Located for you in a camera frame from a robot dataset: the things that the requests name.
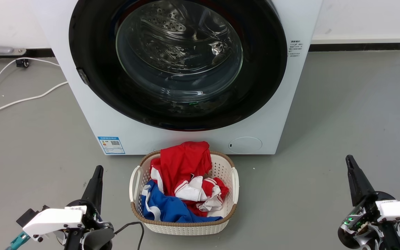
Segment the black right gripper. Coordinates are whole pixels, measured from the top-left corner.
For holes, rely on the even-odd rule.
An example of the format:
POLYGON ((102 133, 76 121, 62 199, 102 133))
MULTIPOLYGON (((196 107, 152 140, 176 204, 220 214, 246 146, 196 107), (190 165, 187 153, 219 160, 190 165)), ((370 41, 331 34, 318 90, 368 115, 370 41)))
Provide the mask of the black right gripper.
POLYGON ((339 241, 354 250, 400 250, 397 222, 380 219, 377 201, 392 201, 386 192, 376 191, 352 155, 345 158, 353 210, 338 228, 339 241))

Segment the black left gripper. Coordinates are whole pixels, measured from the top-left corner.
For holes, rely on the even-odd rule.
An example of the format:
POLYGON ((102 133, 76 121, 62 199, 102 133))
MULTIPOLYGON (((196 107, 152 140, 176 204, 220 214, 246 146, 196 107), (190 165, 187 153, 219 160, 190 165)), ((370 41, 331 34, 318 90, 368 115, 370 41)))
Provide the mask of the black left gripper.
POLYGON ((68 207, 86 206, 82 224, 67 227, 65 250, 111 250, 114 238, 113 225, 101 218, 103 190, 103 166, 96 166, 92 178, 87 184, 82 200, 68 204, 68 207))

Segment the black round glass washer door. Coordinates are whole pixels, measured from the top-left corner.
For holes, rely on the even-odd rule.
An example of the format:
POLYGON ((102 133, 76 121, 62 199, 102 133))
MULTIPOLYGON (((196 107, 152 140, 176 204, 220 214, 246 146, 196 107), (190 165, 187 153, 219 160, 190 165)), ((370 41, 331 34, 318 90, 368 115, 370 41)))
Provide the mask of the black round glass washer door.
POLYGON ((243 64, 227 88, 200 99, 163 98, 124 71, 116 53, 122 21, 138 7, 161 0, 78 0, 69 46, 80 78, 106 104, 133 120, 176 131, 214 130, 240 122, 278 90, 287 68, 287 41, 270 0, 187 0, 223 15, 237 32, 243 64))

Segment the white front-load washing machine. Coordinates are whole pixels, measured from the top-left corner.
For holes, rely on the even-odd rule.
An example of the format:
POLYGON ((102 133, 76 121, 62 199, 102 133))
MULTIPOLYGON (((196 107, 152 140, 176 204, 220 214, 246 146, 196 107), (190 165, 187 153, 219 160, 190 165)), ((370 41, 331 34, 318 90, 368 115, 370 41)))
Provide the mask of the white front-load washing machine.
POLYGON ((287 68, 278 90, 267 104, 227 127, 176 131, 149 126, 123 115, 99 98, 80 78, 69 46, 69 25, 78 0, 28 1, 97 141, 98 136, 118 137, 125 155, 147 155, 185 141, 206 141, 212 151, 236 155, 228 145, 235 138, 245 136, 258 138, 263 144, 259 151, 250 155, 274 155, 323 3, 323 0, 270 0, 284 28, 287 68))

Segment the blue energy label sticker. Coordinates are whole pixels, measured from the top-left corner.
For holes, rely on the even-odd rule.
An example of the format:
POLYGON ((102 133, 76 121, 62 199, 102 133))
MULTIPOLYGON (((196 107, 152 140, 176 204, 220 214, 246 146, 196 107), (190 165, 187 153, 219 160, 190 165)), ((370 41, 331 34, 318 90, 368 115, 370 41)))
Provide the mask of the blue energy label sticker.
POLYGON ((118 137, 98 136, 97 138, 105 155, 125 155, 118 137))

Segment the blue garment with white stripe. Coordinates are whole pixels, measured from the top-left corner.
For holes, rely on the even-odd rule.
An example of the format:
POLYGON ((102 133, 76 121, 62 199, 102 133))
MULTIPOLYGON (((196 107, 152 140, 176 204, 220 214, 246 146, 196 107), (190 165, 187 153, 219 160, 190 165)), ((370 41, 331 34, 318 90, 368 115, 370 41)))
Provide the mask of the blue garment with white stripe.
POLYGON ((165 223, 209 223, 222 220, 220 216, 202 217, 195 215, 181 199, 166 196, 153 180, 150 180, 141 192, 143 217, 165 223))

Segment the white woven-look laundry basket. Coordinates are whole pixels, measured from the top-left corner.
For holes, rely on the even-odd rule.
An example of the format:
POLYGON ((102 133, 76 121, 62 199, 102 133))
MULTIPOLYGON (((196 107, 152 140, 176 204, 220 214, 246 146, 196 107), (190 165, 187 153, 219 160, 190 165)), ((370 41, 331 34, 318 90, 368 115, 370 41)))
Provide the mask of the white woven-look laundry basket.
POLYGON ((211 216, 221 216, 222 220, 208 223, 167 223, 149 220, 143 217, 141 209, 141 191, 150 180, 151 160, 160 157, 159 151, 145 155, 141 163, 132 171, 129 182, 129 199, 133 214, 151 231, 169 235, 210 235, 221 232, 235 214, 239 199, 239 176, 233 161, 221 152, 211 153, 212 169, 208 177, 218 177, 229 188, 221 210, 210 212, 211 216))

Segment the red and white striped garment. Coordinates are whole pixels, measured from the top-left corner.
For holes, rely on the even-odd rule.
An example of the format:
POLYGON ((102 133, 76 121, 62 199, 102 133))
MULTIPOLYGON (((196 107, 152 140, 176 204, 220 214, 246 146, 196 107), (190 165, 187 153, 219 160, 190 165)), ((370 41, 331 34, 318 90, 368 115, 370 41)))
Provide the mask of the red and white striped garment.
POLYGON ((215 177, 193 177, 190 181, 180 182, 174 194, 181 199, 194 213, 200 217, 207 217, 210 212, 223 208, 229 188, 224 182, 215 177))

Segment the round white filter cover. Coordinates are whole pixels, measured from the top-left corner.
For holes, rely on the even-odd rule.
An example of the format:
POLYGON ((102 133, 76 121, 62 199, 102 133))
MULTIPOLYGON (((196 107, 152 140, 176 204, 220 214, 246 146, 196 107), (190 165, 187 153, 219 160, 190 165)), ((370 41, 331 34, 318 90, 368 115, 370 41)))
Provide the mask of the round white filter cover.
POLYGON ((249 155, 259 151, 262 148, 262 141, 255 137, 239 137, 232 140, 228 148, 237 155, 249 155))

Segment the black skirting strip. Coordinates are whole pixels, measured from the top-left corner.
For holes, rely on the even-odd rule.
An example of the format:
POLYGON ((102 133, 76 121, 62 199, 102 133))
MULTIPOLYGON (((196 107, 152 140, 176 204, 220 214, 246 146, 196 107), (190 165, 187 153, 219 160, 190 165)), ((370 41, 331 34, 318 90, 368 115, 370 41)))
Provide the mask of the black skirting strip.
POLYGON ((358 52, 395 50, 400 50, 400 43, 311 44, 309 47, 309 52, 358 52))
POLYGON ((52 49, 27 49, 23 55, 0 55, 0 59, 13 59, 13 58, 51 58, 55 57, 52 49))

